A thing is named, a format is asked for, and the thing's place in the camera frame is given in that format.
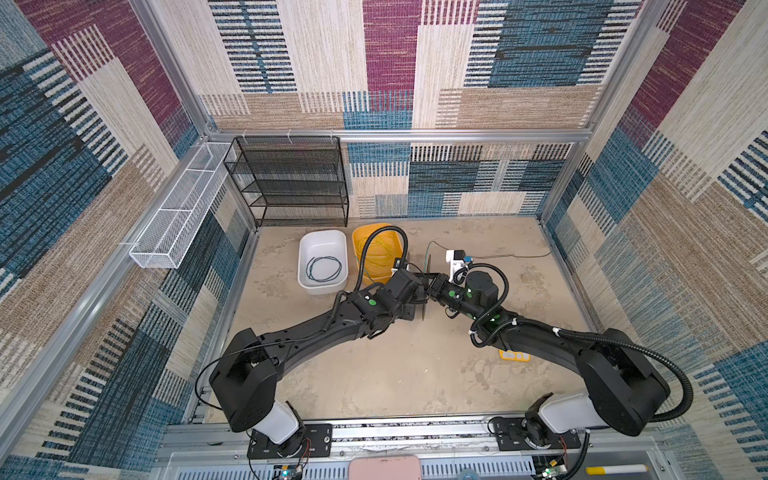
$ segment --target patterned fabric wall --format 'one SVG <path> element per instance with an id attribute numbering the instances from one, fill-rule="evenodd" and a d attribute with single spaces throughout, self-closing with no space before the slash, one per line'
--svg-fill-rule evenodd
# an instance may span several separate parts
<path id="1" fill-rule="evenodd" d="M 641 0 L 157 0 L 219 129 L 582 127 Z"/>
<path id="2" fill-rule="evenodd" d="M 571 144 L 343 144 L 349 216 L 535 215 Z"/>
<path id="3" fill-rule="evenodd" d="M 196 138 L 128 0 L 0 0 L 0 401 Z"/>
<path id="4" fill-rule="evenodd" d="M 547 227 L 596 324 L 688 372 L 688 478 L 768 478 L 768 2 L 673 0 L 633 70 Z"/>
<path id="5" fill-rule="evenodd" d="M 248 238 L 222 187 L 180 268 L 134 266 L 0 468 L 2 480 L 147 478 L 183 420 Z"/>

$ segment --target beige floor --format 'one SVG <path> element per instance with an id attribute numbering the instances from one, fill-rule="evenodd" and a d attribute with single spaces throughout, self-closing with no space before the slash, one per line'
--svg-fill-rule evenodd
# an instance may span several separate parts
<path id="1" fill-rule="evenodd" d="M 356 279 L 350 221 L 350 273 Z M 457 218 L 393 222 L 408 234 L 410 260 L 424 262 L 430 240 L 478 257 L 500 253 L 538 255 L 547 244 L 533 218 Z M 264 228 L 229 337 L 252 327 L 256 334 L 283 329 L 324 311 L 333 295 L 311 296 L 296 281 L 299 240 L 320 228 Z M 430 248 L 431 270 L 448 272 L 445 251 Z M 485 260 L 504 270 L 511 292 L 505 306 L 531 318 L 584 330 L 586 324 L 552 255 Z M 547 392 L 568 392 L 584 383 L 574 373 L 544 360 L 513 362 L 491 347 L 469 341 L 468 319 L 449 319 L 437 303 L 425 319 L 398 320 L 382 336 L 328 350 L 290 372 L 277 385 L 277 399 L 290 401 L 303 418 L 418 415 L 521 410 Z M 208 422 L 225 422 L 209 409 Z"/>

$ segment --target white plastic basin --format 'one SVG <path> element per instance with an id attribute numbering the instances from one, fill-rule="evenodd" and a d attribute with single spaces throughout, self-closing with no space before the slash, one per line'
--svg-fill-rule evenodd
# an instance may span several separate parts
<path id="1" fill-rule="evenodd" d="M 330 282 L 316 282 L 306 275 L 306 265 L 314 257 L 336 257 L 341 262 L 339 276 Z M 338 270 L 339 264 L 333 260 L 319 260 L 312 270 L 315 278 L 327 278 Z M 346 284 L 349 264 L 346 259 L 346 235 L 341 230 L 321 230 L 310 232 L 301 237 L 299 242 L 299 285 L 310 295 L 335 293 Z"/>

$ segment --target white wire mesh basket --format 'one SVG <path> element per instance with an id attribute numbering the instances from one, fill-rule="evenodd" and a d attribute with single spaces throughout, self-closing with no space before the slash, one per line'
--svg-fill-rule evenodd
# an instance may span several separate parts
<path id="1" fill-rule="evenodd" d="M 131 248 L 141 268 L 178 268 L 227 178 L 227 143 L 206 143 L 190 161 Z"/>

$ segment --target black wire mesh shelf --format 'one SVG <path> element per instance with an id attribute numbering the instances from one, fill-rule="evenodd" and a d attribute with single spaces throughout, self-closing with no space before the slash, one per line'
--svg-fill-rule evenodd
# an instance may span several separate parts
<path id="1" fill-rule="evenodd" d="M 346 227 L 337 137 L 236 137 L 230 150 L 224 166 L 260 227 Z"/>

